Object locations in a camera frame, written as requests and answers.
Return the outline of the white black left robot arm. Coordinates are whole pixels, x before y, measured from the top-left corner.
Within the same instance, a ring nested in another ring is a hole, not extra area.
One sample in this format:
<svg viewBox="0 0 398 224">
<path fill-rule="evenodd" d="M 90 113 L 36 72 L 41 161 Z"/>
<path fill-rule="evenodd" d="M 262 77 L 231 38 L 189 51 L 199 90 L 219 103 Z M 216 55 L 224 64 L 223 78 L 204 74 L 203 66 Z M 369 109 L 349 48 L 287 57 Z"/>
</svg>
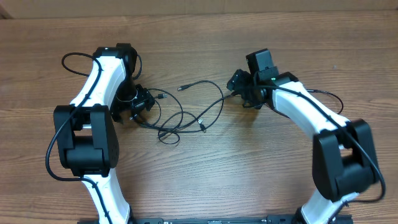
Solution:
<svg viewBox="0 0 398 224">
<path fill-rule="evenodd" d="M 125 111 L 131 118 L 149 111 L 155 98 L 134 83 L 142 60 L 131 44 L 98 47 L 87 57 L 93 67 L 85 85 L 69 105 L 58 105 L 53 112 L 55 134 L 46 152 L 46 170 L 58 181 L 86 186 L 98 211 L 96 223 L 134 223 L 116 174 L 119 141 L 114 123 L 122 123 Z"/>
</svg>

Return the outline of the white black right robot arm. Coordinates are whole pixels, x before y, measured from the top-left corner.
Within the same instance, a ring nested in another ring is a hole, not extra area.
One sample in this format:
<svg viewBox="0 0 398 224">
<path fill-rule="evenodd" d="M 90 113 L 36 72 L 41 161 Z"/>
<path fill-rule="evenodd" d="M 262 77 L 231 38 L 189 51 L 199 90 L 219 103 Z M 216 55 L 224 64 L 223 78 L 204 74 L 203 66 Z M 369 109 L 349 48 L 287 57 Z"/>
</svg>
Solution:
<svg viewBox="0 0 398 224">
<path fill-rule="evenodd" d="M 280 73 L 268 49 L 246 56 L 249 70 L 238 69 L 226 87 L 240 95 L 245 108 L 267 105 L 291 119 L 311 140 L 315 191 L 293 215 L 268 216 L 268 223 L 352 223 L 343 207 L 376 183 L 386 183 L 377 163 L 373 135 L 367 122 L 328 109 L 290 72 Z"/>
</svg>

